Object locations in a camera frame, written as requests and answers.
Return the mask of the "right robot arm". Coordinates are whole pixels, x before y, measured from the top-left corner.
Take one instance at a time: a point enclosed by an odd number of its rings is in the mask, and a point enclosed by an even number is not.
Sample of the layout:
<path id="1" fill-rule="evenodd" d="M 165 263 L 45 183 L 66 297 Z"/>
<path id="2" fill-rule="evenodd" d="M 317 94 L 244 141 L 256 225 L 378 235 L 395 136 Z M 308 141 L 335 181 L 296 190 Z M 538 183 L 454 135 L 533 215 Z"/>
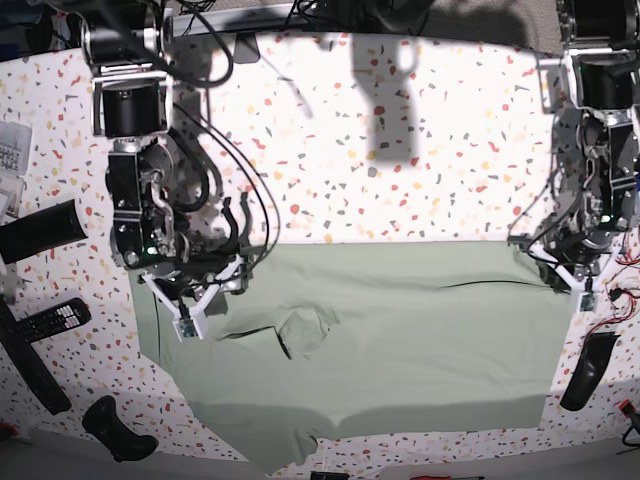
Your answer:
<path id="1" fill-rule="evenodd" d="M 111 248 L 122 268 L 148 278 L 171 301 L 200 299 L 218 287 L 244 293 L 270 245 L 253 247 L 222 199 L 228 233 L 204 234 L 190 215 L 212 193 L 211 170 L 174 125 L 174 88 L 201 90 L 218 78 L 178 67 L 172 16 L 159 1 L 77 1 L 80 45 L 92 77 L 92 129 L 112 144 L 106 186 L 113 204 Z"/>

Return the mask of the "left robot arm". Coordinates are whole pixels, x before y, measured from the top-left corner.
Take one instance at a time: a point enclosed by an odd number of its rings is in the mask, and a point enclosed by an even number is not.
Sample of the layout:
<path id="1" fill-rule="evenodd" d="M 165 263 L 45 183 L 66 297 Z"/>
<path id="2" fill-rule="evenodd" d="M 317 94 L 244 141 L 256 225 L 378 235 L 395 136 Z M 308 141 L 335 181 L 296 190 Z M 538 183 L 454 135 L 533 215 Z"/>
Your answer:
<path id="1" fill-rule="evenodd" d="M 569 206 L 552 213 L 521 250 L 556 291 L 595 291 L 639 223 L 639 4 L 556 4 L 565 84 L 579 153 Z"/>

